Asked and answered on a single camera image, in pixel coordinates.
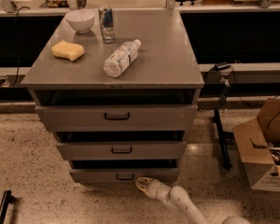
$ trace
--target speckled floor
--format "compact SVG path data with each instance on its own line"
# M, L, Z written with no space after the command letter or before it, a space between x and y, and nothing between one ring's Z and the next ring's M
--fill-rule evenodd
M220 111L224 130L254 118L259 106L232 103ZM213 111L199 112L175 184L182 186L212 224L228 216L251 224L280 224L280 193L251 190L237 147L229 142L233 167L222 167ZM0 104L0 202L10 189L16 202L5 223L186 224L187 219L149 199L134 183L80 185L34 112L34 106Z

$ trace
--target bowl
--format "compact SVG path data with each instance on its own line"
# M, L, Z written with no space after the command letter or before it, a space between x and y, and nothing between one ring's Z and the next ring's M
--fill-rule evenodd
M95 21L95 13L90 9L78 9L67 12L65 19L78 33L87 33Z

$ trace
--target can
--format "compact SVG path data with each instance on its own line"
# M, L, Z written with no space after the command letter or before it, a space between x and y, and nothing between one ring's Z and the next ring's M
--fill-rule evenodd
M105 43L115 41L112 8L107 6L99 7L99 19L102 38Z

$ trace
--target open box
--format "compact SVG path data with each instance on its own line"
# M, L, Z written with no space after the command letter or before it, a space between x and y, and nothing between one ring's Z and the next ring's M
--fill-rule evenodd
M280 99L268 99L258 116L233 128L234 138L252 189L280 191Z

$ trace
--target sponge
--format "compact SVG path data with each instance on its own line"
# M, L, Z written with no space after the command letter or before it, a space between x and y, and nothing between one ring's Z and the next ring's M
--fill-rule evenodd
M55 46L50 48L52 54L59 58L65 58L70 60L71 62L75 61L77 58L84 54L84 48L75 43L68 43L65 41L61 41L57 43Z

